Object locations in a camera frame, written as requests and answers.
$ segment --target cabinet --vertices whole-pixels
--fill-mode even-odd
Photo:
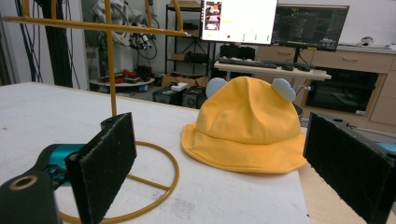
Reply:
[[[197,22],[200,20],[200,4],[180,3],[179,6],[180,11],[183,13],[183,19],[193,18]],[[175,14],[175,21],[177,20],[174,5],[166,5],[166,29],[169,29],[169,23],[172,20],[172,15],[170,15],[169,12]],[[176,72],[179,69],[183,69],[183,72],[187,71],[187,73],[208,76],[211,62],[209,56],[211,43],[200,40],[199,30],[187,30],[186,28],[184,28],[184,30],[189,34],[188,36],[180,37],[167,35],[165,37],[165,73]],[[192,53],[195,57],[189,57],[188,53]]]
[[[279,46],[260,47],[259,60],[287,61],[292,59],[293,52],[294,49]],[[294,103],[303,109],[305,118],[309,118],[310,112],[324,113],[344,119],[360,128],[396,133],[396,88],[394,88],[396,86],[396,50],[340,46],[336,52],[306,49],[301,52],[301,55],[306,62],[317,67],[378,74],[375,89],[364,115],[308,106],[306,105],[308,91],[301,90]],[[310,81],[300,80],[297,86],[303,84],[309,86]]]

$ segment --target image on screen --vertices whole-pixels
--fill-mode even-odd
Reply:
[[[270,45],[277,0],[201,1],[203,40]]]
[[[277,5],[273,44],[335,51],[348,6]]]

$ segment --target bucket hat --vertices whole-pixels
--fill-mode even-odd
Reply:
[[[183,151],[233,172],[285,174],[303,166],[305,138],[282,85],[232,79],[205,101],[196,122],[183,127]]]

